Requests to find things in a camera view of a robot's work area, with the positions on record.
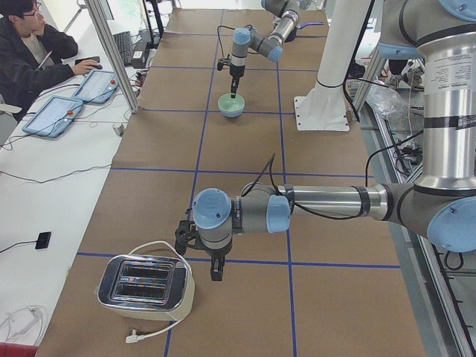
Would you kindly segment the green bowl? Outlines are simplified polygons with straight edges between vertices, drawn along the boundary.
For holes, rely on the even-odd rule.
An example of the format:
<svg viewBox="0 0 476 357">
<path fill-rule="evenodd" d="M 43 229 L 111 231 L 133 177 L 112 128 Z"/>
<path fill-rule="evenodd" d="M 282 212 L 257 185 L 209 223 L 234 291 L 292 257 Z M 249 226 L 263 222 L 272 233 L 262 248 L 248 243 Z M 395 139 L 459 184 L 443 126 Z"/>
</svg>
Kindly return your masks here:
<svg viewBox="0 0 476 357">
<path fill-rule="evenodd" d="M 218 107 L 220 112 L 221 111 L 242 111 L 245 108 L 245 100 L 244 98 L 237 94 L 235 99 L 231 99 L 231 94 L 224 94 L 218 99 Z"/>
</svg>

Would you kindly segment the blue bowl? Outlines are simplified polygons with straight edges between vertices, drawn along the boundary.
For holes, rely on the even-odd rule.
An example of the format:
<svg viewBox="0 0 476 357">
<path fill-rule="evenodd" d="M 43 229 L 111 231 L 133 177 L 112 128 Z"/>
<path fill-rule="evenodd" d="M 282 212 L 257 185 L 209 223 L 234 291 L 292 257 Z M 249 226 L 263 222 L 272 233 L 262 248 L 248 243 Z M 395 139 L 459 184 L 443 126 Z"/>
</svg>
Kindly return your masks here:
<svg viewBox="0 0 476 357">
<path fill-rule="evenodd" d="M 221 114 L 226 118 L 237 118 L 242 114 L 242 111 L 235 111 L 235 112 L 221 111 Z"/>
</svg>

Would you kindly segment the white chrome toaster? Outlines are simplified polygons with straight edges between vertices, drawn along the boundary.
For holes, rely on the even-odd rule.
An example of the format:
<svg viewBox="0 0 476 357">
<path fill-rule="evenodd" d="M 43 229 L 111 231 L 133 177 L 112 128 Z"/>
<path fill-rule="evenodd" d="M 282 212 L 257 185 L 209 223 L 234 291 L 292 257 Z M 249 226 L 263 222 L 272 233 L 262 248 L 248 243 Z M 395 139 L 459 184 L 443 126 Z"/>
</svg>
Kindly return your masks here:
<svg viewBox="0 0 476 357">
<path fill-rule="evenodd" d="M 180 321 L 192 309 L 191 267 L 176 257 L 123 254 L 107 264 L 97 299 L 116 313 L 148 321 Z"/>
</svg>

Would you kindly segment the dark blue saucepan with lid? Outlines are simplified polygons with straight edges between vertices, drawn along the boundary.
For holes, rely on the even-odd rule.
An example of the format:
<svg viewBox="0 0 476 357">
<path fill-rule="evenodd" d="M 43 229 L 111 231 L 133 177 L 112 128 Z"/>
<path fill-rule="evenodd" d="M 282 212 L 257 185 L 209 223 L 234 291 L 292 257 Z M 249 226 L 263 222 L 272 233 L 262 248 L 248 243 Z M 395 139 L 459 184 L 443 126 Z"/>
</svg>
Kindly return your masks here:
<svg viewBox="0 0 476 357">
<path fill-rule="evenodd" d="M 299 30 L 303 30 L 304 28 L 307 28 L 307 27 L 310 27 L 310 26 L 322 26 L 324 25 L 325 22 L 321 22 L 321 21 L 315 21 L 315 22 L 304 22 L 302 24 L 299 24 L 297 25 L 292 31 L 291 33 L 287 36 L 285 42 L 291 42 L 293 41 L 296 36 L 297 36 L 297 33 Z"/>
</svg>

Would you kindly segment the black keyboard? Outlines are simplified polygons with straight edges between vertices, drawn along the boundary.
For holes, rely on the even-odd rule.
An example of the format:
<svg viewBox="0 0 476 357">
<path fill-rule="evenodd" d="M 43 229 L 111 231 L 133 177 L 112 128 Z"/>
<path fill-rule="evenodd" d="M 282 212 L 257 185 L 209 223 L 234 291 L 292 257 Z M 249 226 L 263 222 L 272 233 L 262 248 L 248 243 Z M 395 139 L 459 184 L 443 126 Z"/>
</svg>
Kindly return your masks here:
<svg viewBox="0 0 476 357">
<path fill-rule="evenodd" d="M 131 65 L 132 39 L 129 31 L 123 31 L 112 35 L 120 58 L 125 66 Z"/>
</svg>

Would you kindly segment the far blue teach pendant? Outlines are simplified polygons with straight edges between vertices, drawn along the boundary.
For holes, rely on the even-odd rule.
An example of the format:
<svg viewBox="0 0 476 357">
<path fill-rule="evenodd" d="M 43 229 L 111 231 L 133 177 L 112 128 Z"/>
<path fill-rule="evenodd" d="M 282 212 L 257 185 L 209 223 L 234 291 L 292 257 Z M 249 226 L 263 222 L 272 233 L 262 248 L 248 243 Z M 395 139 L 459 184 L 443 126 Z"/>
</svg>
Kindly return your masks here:
<svg viewBox="0 0 476 357">
<path fill-rule="evenodd" d="M 118 89 L 118 79 L 112 71 L 93 70 L 72 94 L 84 103 L 104 104 Z"/>
</svg>

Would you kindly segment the blue teach pendant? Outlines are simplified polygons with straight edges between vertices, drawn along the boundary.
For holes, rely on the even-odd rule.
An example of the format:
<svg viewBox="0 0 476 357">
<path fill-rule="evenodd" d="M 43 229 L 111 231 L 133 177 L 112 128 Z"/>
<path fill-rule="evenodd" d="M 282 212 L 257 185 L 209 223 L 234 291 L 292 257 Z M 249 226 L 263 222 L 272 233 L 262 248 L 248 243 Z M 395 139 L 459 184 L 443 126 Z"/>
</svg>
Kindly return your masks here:
<svg viewBox="0 0 476 357">
<path fill-rule="evenodd" d="M 104 104 L 118 89 L 118 79 L 112 71 L 93 70 L 72 94 L 84 103 Z"/>
<path fill-rule="evenodd" d="M 83 101 L 53 96 L 22 127 L 29 135 L 57 138 L 73 123 L 83 108 Z"/>
</svg>

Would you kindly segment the crumpled clear plastic bag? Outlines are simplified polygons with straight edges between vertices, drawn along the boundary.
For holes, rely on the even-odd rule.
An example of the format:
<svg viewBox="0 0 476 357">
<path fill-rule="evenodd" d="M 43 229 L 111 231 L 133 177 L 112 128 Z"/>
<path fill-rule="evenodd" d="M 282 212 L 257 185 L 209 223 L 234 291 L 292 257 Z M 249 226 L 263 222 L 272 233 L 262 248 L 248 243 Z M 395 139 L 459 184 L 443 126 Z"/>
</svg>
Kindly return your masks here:
<svg viewBox="0 0 476 357">
<path fill-rule="evenodd" d="M 397 91 L 382 86 L 372 86 L 368 92 L 367 103 L 372 110 L 390 127 L 399 131 L 409 131 L 408 102 Z"/>
</svg>

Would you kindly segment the small black box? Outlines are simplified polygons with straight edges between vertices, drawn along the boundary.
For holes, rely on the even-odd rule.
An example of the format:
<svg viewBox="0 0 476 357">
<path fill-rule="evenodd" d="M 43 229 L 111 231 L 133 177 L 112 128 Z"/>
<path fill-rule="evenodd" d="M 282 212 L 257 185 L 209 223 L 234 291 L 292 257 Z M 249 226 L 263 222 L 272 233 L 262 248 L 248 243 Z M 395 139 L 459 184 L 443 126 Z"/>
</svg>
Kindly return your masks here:
<svg viewBox="0 0 476 357">
<path fill-rule="evenodd" d="M 39 233 L 38 238 L 36 240 L 35 249 L 36 250 L 46 249 L 49 246 L 50 238 L 51 238 L 50 231 Z"/>
</svg>

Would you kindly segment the near blue teach pendant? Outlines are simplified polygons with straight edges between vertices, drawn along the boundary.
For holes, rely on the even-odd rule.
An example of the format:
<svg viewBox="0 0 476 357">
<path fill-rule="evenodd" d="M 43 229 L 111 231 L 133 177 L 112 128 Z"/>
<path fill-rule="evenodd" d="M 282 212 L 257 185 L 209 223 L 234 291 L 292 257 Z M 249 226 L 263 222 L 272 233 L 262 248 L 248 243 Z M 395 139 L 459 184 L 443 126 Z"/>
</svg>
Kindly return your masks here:
<svg viewBox="0 0 476 357">
<path fill-rule="evenodd" d="M 83 101 L 53 96 L 22 127 L 29 135 L 57 138 L 73 123 L 83 108 Z"/>
</svg>

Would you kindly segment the seated person in black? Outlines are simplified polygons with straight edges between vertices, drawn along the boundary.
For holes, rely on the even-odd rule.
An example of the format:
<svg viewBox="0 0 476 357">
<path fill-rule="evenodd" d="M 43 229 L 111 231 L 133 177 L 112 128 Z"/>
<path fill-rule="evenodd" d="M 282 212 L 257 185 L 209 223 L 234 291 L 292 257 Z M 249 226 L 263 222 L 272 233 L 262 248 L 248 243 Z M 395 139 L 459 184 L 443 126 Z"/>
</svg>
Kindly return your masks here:
<svg viewBox="0 0 476 357">
<path fill-rule="evenodd" d="M 76 55 L 74 38 L 46 22 L 39 2 L 1 2 L 1 96 L 21 109 L 13 116 L 16 121 L 43 91 L 99 68 L 93 59 L 62 62 Z"/>
</svg>

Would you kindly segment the white pedestal column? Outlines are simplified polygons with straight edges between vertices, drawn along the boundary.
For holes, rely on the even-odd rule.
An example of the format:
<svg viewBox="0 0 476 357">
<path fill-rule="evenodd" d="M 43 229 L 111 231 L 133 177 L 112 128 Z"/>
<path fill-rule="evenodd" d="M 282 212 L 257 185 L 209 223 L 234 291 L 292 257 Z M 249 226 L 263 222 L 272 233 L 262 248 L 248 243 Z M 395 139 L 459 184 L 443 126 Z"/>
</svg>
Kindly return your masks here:
<svg viewBox="0 0 476 357">
<path fill-rule="evenodd" d="M 373 4 L 371 0 L 338 0 L 335 3 L 315 86 L 306 96 L 295 98 L 299 131 L 350 130 L 345 80 Z"/>
</svg>

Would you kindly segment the aluminium frame post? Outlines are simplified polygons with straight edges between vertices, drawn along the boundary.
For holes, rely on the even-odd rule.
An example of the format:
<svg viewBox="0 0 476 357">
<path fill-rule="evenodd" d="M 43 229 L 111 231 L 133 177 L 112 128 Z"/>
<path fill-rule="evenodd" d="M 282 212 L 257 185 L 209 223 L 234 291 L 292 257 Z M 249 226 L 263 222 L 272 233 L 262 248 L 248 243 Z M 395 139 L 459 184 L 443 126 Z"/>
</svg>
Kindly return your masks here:
<svg viewBox="0 0 476 357">
<path fill-rule="evenodd" d="M 132 114 L 135 114 L 139 110 L 138 100 L 132 89 L 132 84 L 129 81 L 129 77 L 126 73 L 123 61 L 120 58 L 115 41 L 113 40 L 113 35 L 110 31 L 106 14 L 98 0 L 85 0 L 85 4 L 88 8 L 89 16 L 97 32 L 100 43 L 103 46 L 106 56 L 118 78 L 120 89 L 123 92 L 129 110 Z"/>
</svg>

